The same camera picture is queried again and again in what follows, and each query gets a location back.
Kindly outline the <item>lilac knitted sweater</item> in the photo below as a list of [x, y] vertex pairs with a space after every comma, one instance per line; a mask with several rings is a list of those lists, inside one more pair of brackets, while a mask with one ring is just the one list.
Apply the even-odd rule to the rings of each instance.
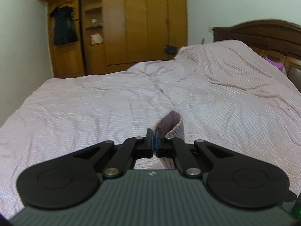
[[[166, 138], [181, 138], [185, 140], [184, 121], [180, 113], [171, 110], [162, 119], [160, 119], [154, 126], [153, 130], [160, 128], [162, 134]], [[153, 169], [175, 169], [172, 159], [167, 157], [154, 158], [155, 163]]]

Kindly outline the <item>pink checked bed sheet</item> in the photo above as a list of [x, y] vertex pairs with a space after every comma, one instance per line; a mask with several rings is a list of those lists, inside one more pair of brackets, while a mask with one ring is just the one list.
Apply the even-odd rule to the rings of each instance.
[[46, 81], [1, 127], [1, 214], [22, 210], [16, 180], [26, 168], [143, 136], [172, 110], [187, 143], [203, 139], [274, 164], [300, 193], [300, 92], [243, 42], [226, 40], [125, 72]]

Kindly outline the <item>black bag beside bed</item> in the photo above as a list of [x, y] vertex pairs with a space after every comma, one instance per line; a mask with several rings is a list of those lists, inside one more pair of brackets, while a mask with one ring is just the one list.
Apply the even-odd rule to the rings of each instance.
[[165, 47], [165, 53], [169, 55], [176, 55], [178, 53], [178, 48], [172, 45], [167, 45]]

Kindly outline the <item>white orange container on shelf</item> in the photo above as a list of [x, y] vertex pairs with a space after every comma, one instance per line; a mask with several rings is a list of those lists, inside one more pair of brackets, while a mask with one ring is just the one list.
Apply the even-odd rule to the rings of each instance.
[[93, 33], [91, 34], [91, 44], [103, 43], [102, 33]]

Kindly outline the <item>wooden wardrobe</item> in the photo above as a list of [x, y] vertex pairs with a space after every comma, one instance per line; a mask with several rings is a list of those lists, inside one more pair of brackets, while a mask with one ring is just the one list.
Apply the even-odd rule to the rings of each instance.
[[[187, 44], [186, 0], [41, 0], [47, 3], [49, 50], [56, 78], [107, 74], [138, 62], [169, 60], [165, 47]], [[56, 7], [74, 9], [78, 41], [54, 46]], [[91, 44], [102, 33], [103, 43]]]

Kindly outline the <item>purple pillow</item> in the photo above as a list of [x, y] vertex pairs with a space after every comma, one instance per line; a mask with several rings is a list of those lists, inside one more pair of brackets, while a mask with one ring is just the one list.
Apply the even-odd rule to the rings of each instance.
[[271, 60], [271, 59], [269, 59], [269, 58], [267, 58], [267, 57], [264, 57], [264, 59], [268, 62], [268, 63], [270, 63], [270, 64], [272, 64], [273, 66], [275, 66], [277, 69], [279, 69], [283, 74], [287, 74], [286, 73], [286, 70], [285, 70], [285, 66], [284, 66], [284, 64], [283, 63], [281, 63], [281, 62], [275, 62], [275, 61], [273, 61], [273, 60]]

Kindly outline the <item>black hanging garment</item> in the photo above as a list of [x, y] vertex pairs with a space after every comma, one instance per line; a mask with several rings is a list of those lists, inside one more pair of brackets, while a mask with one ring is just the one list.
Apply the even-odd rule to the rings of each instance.
[[54, 46], [61, 47], [78, 41], [73, 15], [74, 9], [70, 6], [56, 7], [50, 13], [50, 17], [55, 20]]

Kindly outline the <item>dark wooden headboard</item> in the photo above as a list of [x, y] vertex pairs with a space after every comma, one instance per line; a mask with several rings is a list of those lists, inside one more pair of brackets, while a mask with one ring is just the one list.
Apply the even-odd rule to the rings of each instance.
[[267, 19], [212, 31], [214, 42], [239, 40], [262, 57], [284, 64], [288, 79], [300, 90], [300, 25]]

